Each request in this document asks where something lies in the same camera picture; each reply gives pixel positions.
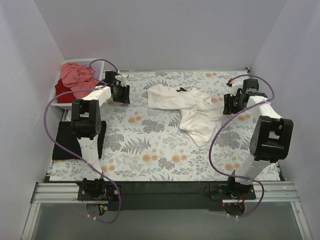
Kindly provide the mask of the white t shirt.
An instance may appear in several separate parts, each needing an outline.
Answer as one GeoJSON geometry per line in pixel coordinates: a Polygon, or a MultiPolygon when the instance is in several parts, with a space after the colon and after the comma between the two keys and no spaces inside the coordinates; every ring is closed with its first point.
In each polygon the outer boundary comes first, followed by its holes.
{"type": "Polygon", "coordinates": [[[223,107],[212,97],[192,88],[169,88],[162,84],[147,90],[147,106],[158,110],[179,110],[179,129],[188,133],[198,147],[209,144],[223,122],[223,107]]]}

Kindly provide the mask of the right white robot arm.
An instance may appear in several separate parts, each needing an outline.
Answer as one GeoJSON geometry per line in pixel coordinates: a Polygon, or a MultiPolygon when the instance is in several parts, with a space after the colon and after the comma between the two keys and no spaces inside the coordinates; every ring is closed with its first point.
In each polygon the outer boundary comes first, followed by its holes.
{"type": "Polygon", "coordinates": [[[256,119],[249,155],[227,180],[227,195],[237,199],[245,192],[244,187],[251,185],[265,168],[287,157],[294,123],[276,113],[267,102],[267,95],[260,92],[257,79],[248,78],[243,82],[231,79],[227,85],[231,91],[224,95],[223,114],[236,114],[252,107],[251,113],[256,119]]]}

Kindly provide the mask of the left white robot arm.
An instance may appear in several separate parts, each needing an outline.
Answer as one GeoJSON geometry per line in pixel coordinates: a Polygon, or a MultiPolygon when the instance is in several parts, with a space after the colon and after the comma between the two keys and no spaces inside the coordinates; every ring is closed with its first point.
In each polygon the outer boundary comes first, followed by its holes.
{"type": "Polygon", "coordinates": [[[100,179],[102,172],[99,163],[98,138],[102,132],[100,107],[108,100],[130,103],[130,86],[127,73],[105,72],[106,85],[97,86],[87,96],[72,102],[71,129],[75,133],[81,150],[81,157],[86,161],[83,178],[100,179]]]}

